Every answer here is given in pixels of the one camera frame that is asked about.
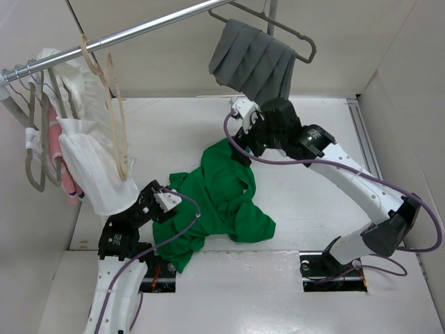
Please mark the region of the green t shirt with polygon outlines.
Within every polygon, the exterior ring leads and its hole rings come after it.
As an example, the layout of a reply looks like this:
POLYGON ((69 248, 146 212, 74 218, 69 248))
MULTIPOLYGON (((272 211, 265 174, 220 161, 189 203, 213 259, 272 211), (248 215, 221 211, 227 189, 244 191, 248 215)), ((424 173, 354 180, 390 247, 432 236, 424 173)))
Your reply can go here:
POLYGON ((257 243, 275 234, 274 220, 253 203, 256 182, 251 168, 231 155, 229 142, 223 139, 203 152, 194 171, 169 176, 170 186, 194 201, 183 201, 177 214, 164 223, 154 223, 152 232, 156 244, 170 240, 158 254, 180 273, 211 235, 257 243))

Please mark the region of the beige plastic hanger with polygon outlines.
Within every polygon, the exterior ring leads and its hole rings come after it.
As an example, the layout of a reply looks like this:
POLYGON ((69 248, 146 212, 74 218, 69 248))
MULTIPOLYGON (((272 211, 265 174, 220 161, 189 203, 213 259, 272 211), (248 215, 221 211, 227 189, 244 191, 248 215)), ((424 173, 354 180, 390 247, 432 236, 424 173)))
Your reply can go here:
POLYGON ((118 170, 118 175, 122 181, 127 181, 129 176, 129 153, 127 143, 127 128, 125 114, 123 110, 122 95, 119 86, 118 77, 115 73, 113 58, 108 53, 106 59, 105 70, 102 70, 97 61, 92 60, 87 50, 89 40, 86 35, 81 34, 81 53, 86 61, 90 71, 99 77, 105 90, 106 108, 111 119, 111 131, 114 147, 115 164, 118 170), (111 84, 114 84, 116 97, 118 99, 118 107, 120 114, 120 121, 117 120, 117 113, 113 108, 111 97, 111 84))

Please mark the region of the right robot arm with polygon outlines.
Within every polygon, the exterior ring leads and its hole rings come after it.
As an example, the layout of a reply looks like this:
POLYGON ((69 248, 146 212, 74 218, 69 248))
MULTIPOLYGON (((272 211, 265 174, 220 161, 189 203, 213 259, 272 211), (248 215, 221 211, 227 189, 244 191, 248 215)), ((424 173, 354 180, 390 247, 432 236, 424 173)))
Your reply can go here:
POLYGON ((264 150, 281 150, 294 161, 335 184, 366 213, 369 223, 347 236, 337 237, 320 256, 323 269, 339 273, 353 260, 376 254, 390 257, 411 230, 419 204, 381 184, 360 168, 318 125, 302 125, 292 103, 282 97, 262 106, 246 97, 230 99, 231 115, 242 121, 233 137, 243 149, 260 157, 264 150))

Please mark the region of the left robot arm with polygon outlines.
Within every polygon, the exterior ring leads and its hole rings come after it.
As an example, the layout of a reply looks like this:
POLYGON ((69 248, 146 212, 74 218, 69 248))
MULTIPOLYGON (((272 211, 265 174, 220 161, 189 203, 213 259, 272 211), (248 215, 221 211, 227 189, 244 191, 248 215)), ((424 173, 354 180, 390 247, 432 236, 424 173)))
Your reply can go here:
POLYGON ((129 333, 146 293, 170 293, 176 270, 151 243, 140 240, 146 223, 164 223, 177 210, 159 203, 161 185, 150 182, 126 211, 110 216, 99 239, 98 275, 85 333, 129 333))

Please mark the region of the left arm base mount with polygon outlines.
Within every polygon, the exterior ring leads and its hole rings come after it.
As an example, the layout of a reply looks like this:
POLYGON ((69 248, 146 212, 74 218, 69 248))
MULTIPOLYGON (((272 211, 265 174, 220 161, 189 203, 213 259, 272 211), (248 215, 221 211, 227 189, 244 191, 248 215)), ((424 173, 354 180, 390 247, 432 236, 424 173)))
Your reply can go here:
POLYGON ((148 270, 140 284, 140 291, 151 294, 175 293, 176 275, 176 268, 171 262, 155 255, 148 262, 148 270))

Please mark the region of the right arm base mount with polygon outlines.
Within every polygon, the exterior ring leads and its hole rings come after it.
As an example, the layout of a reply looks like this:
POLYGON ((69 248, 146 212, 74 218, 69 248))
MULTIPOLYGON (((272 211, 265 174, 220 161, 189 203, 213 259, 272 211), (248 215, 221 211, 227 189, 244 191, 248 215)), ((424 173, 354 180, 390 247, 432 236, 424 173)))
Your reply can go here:
POLYGON ((322 252, 300 252, 300 273, 304 292, 367 292, 363 271, 352 264, 325 259, 322 252))

